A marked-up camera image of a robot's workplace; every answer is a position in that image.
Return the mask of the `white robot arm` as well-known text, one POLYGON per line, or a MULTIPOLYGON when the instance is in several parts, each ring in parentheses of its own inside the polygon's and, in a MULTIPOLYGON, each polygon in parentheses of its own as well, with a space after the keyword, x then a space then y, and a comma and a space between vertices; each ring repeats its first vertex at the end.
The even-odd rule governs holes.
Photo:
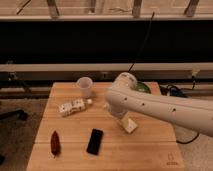
POLYGON ((213 101, 142 93, 136 86, 135 76, 123 72, 107 88, 112 115, 121 119, 134 111, 213 137, 213 101))

